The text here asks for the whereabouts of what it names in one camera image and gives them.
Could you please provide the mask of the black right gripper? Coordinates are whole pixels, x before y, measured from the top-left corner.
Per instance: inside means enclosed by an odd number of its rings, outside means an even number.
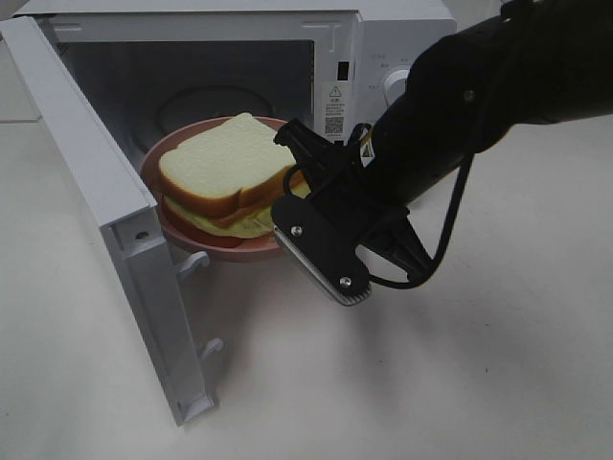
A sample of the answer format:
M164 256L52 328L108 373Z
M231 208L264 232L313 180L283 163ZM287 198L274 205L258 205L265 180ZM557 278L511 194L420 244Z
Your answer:
M396 282L370 274L370 280L386 288L416 288L432 274L433 260L408 220L405 206L386 202L376 184L362 177L361 154L368 129L353 129L351 142L335 145L300 121L283 125L273 142L290 149L311 190L309 203L331 226L327 235L344 245L363 245L401 268L407 280Z

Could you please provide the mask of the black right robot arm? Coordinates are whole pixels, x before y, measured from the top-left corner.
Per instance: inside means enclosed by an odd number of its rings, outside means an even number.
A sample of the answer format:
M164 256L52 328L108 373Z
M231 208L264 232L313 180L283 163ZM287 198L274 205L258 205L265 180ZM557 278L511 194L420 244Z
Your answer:
M401 268L401 288L415 288L443 259L476 154L516 125L611 110L611 3L507 2L424 51L404 93L375 123L355 126L346 145L298 121L278 131L296 161L290 173L310 192L275 201L275 235L341 295L376 282L358 246Z

